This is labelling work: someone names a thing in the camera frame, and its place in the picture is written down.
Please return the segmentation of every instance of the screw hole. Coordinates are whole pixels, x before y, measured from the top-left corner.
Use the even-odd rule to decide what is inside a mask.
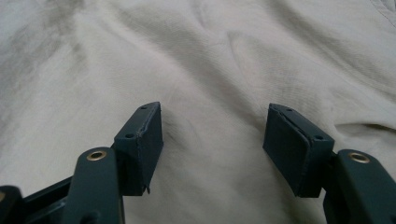
[[[82,217],[79,224],[96,224],[99,221],[100,214],[98,212],[90,212]]]
[[[323,140],[323,137],[322,137],[322,136],[320,136],[320,135],[315,135],[315,139],[318,139],[318,140]]]
[[[125,137],[126,137],[126,138],[133,138],[133,137],[134,137],[134,134],[132,134],[132,133],[127,133],[127,134],[125,134]]]
[[[106,152],[105,151],[95,151],[93,153],[90,153],[90,155],[87,156],[87,160],[89,161],[99,161],[102,158],[104,158],[106,156]]]
[[[396,216],[391,216],[390,220],[392,221],[392,223],[396,224]]]
[[[369,163],[370,159],[363,154],[357,153],[357,152],[351,152],[348,154],[349,158],[352,159],[353,161],[361,162],[361,163]]]

